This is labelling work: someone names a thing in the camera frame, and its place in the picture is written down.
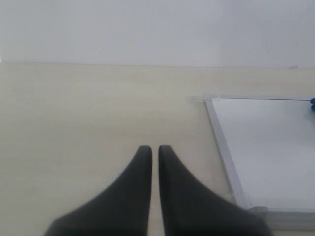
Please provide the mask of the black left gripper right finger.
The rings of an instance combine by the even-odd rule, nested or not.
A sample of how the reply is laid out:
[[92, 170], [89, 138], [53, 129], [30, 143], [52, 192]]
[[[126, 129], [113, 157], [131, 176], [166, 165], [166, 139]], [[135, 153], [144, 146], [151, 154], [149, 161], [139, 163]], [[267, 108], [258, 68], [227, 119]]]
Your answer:
[[159, 194], [167, 236], [270, 236], [262, 218], [202, 184], [173, 148], [158, 149]]

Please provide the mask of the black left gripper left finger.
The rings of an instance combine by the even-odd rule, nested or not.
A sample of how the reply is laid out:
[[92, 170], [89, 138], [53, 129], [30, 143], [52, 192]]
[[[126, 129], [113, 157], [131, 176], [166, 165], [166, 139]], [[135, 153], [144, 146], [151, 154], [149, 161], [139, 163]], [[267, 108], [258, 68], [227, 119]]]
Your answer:
[[47, 236], [145, 236], [152, 188], [152, 149], [140, 146], [103, 192], [56, 219]]

